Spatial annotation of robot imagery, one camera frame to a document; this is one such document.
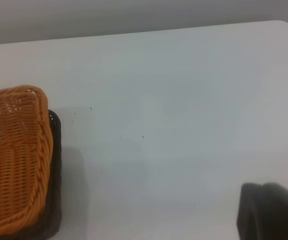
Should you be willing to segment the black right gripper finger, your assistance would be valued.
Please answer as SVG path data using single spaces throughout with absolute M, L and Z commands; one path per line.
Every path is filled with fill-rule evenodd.
M 241 240 L 288 240 L 288 189 L 276 183 L 244 183 L 236 226 Z

